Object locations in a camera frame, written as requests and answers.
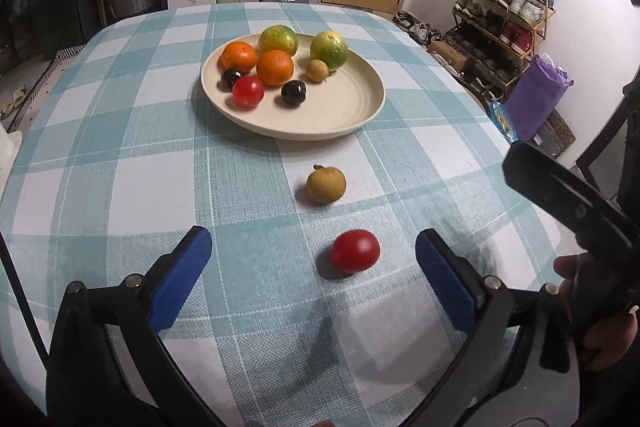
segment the human hand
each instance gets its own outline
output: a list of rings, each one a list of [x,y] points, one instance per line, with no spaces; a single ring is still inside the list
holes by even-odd
[[[554,260],[554,271],[564,278],[560,285],[560,297],[571,319],[571,297],[577,270],[578,256],[566,255]],[[615,315],[594,324],[584,336],[583,345],[597,355],[586,361],[584,369],[601,371],[617,362],[626,353],[638,333],[635,312],[619,311]]]

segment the metal bolt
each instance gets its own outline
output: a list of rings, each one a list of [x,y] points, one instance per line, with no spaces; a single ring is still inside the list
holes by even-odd
[[[575,207],[575,217],[577,217],[578,219],[582,219],[586,215],[587,215],[587,209],[583,204],[579,204],[578,206]]]
[[[72,281],[66,286],[67,293],[77,293],[82,289],[82,283],[80,281]]]
[[[552,282],[548,282],[545,284],[545,290],[547,293],[551,293],[551,295],[558,295],[558,292],[560,291],[558,289],[558,286],[556,286]]]
[[[487,288],[491,288],[492,290],[497,290],[500,286],[502,286],[502,281],[495,275],[488,275],[484,278],[484,285],[487,286]]]
[[[138,273],[132,273],[131,275],[129,275],[125,280],[124,283],[129,287],[129,288],[137,288],[138,286],[140,286],[142,284],[142,275],[138,274]]]

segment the checkered tablecloth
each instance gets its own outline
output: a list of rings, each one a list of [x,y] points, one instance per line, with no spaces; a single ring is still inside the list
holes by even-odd
[[[226,120],[204,96],[201,65],[273,24],[344,35],[385,84],[378,117],[310,143]],[[397,426],[461,342],[415,262],[420,230],[436,229],[512,287],[552,278],[558,229],[506,187],[507,148],[475,101],[377,16],[295,4],[180,8],[110,26],[66,70],[24,139],[0,229],[48,344],[68,282],[116,285],[192,225],[207,227],[211,260],[161,336],[212,409],[230,426]],[[345,172],[340,201],[306,204],[313,164]],[[320,277],[319,256],[357,228],[378,237],[380,261],[348,279]],[[0,346],[44,407],[44,371],[3,271]]]

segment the red shoe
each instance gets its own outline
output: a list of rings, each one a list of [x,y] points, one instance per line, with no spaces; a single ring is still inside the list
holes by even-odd
[[[511,49],[520,55],[526,55],[533,46],[533,35],[522,26],[517,26],[518,37],[511,44]]]
[[[511,21],[505,22],[502,28],[502,33],[500,34],[500,40],[509,46],[518,38],[518,28],[519,26]]]

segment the orange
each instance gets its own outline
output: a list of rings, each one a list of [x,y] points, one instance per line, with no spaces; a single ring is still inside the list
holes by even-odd
[[[220,55],[220,65],[228,70],[238,68],[244,73],[253,70],[258,61],[258,55],[251,44],[246,42],[231,42],[226,45],[222,55]]]
[[[257,72],[267,86],[281,86],[293,76],[293,60],[286,52],[270,50],[258,58]]]

